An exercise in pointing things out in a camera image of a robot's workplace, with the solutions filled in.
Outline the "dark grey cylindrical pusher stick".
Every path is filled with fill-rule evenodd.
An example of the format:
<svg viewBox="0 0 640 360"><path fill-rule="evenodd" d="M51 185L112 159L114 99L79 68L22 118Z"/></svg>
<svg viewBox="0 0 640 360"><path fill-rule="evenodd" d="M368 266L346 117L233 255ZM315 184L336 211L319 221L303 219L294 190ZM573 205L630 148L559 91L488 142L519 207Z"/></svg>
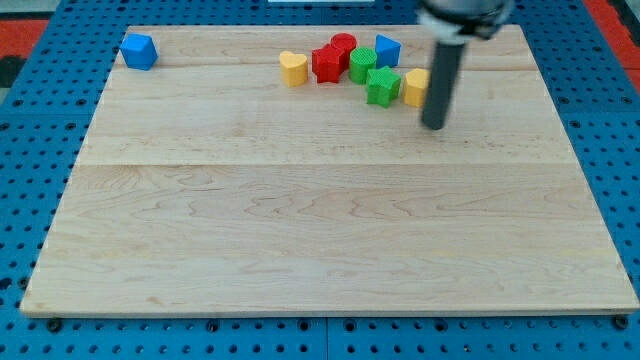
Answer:
<svg viewBox="0 0 640 360"><path fill-rule="evenodd" d="M465 43L438 41L435 45L421 117L422 124L431 130L441 130L446 124L465 49Z"/></svg>

